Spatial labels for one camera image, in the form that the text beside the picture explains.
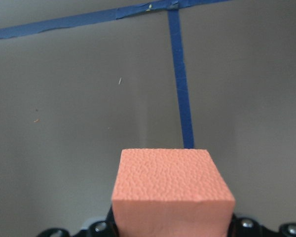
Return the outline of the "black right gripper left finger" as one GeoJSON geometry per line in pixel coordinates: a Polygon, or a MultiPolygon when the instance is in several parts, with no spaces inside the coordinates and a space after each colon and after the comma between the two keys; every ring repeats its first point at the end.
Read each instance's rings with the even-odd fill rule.
{"type": "Polygon", "coordinates": [[[112,206],[104,220],[94,221],[88,227],[83,227],[76,234],[63,228],[49,228],[38,234],[39,237],[117,237],[118,229],[115,223],[112,206]]]}

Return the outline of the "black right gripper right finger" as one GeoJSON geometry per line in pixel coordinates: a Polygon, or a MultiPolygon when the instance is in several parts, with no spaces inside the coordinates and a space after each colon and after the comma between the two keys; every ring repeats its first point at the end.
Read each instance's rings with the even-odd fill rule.
{"type": "Polygon", "coordinates": [[[296,222],[286,222],[272,229],[255,218],[232,215],[228,237],[296,237],[296,222]]]}

